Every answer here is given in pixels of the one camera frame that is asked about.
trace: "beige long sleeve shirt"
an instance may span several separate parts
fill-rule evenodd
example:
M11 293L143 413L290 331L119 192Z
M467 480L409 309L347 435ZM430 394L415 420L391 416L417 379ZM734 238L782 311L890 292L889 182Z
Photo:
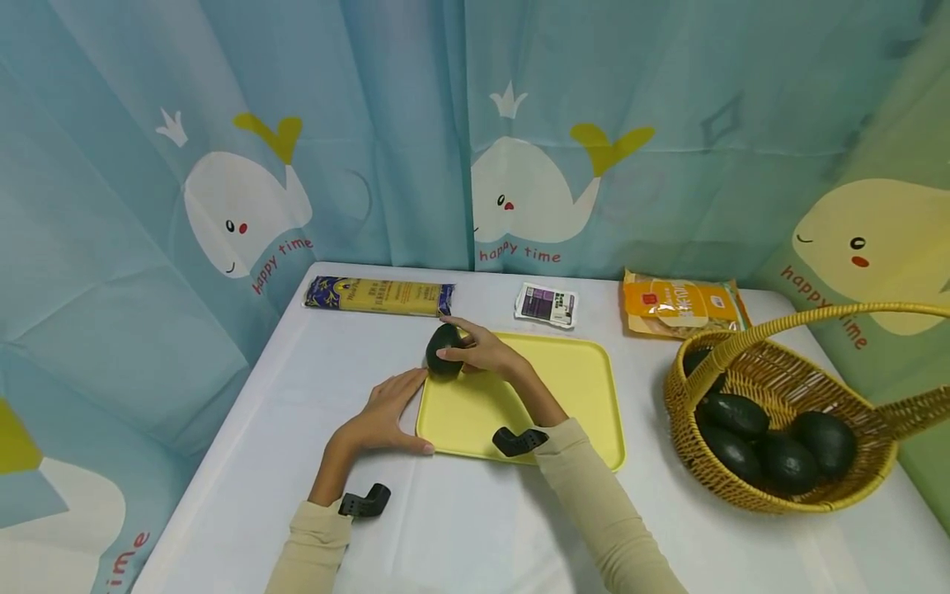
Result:
M537 428L549 439L535 450L541 474L574 521L612 594L686 594L616 476L575 419ZM265 594L330 594L350 542L350 518L302 503Z

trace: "blue curtain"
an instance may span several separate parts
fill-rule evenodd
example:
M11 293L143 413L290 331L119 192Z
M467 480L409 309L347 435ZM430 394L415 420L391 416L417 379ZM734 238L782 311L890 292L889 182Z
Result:
M921 14L0 4L0 565L71 508L67 483L120 491L113 528L30 559L75 567L61 591L81 594L140 563L317 259L747 278L833 181Z

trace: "dark green avocado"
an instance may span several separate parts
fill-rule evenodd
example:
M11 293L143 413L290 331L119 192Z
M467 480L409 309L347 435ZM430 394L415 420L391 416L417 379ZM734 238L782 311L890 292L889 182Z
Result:
M788 434L811 452L818 471L831 480L844 477L858 454L854 431L838 417L825 412L802 412L791 422Z
M745 396L708 392L696 411L698 418L743 439L756 439L769 430L769 416Z
M713 425L699 425L706 445L723 466L751 485L762 479L762 467L755 451L737 435Z
M818 463L805 446L770 431L757 444L767 485L782 495L803 495L818 486Z
M435 353L439 349L462 348L462 337L459 329L451 324L439 326L426 346L426 366L432 375L438 377L455 377L462 370L462 361L446 361Z
M703 351L692 351L691 353L686 353L683 355L683 373L687 377L695 371L699 364L703 362L703 359L706 358L706 355L711 353L709 349ZM710 392L721 392L723 386L726 385L726 374L720 374L719 377L715 379L710 388Z

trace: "yellow plastic tray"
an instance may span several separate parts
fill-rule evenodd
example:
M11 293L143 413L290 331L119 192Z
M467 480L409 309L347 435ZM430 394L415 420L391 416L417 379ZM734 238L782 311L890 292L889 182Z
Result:
M594 449L616 472L626 459L610 356L588 340L498 333L534 366L560 405L578 419ZM491 443L500 427L515 434L533 424L515 391L497 375L430 378L422 392L416 433L442 453L535 464L534 454L507 458Z

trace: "left hand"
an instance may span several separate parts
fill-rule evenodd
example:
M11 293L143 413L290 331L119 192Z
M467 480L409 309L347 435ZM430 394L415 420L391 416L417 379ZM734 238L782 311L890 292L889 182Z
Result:
M363 411L347 421L339 432L346 434L362 450L395 448L432 455L435 452L432 444L399 429L399 417L427 375L425 369L411 369L376 386Z

